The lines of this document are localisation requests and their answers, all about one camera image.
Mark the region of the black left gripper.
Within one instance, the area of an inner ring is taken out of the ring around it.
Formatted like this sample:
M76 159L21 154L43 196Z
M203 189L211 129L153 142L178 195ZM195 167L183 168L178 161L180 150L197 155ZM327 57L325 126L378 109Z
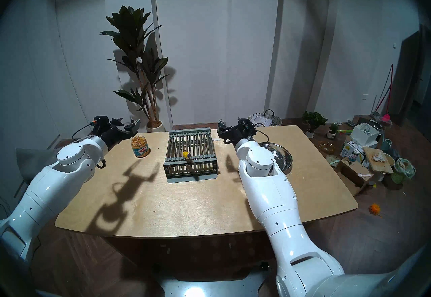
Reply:
M132 135L138 133L140 127L140 119L132 121L129 125L122 123L123 118L115 119L112 118L110 126L100 133L100 138L106 144L107 148L113 148L123 140L132 138ZM123 126L124 130L118 129L117 126Z

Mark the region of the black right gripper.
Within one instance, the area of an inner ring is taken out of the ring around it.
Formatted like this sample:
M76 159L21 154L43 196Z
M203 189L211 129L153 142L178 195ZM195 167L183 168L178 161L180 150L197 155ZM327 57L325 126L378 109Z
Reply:
M232 144L236 146L242 140L252 141L256 133L256 128L249 127L247 124L227 127L222 119L218 122L218 137L223 140L225 145Z

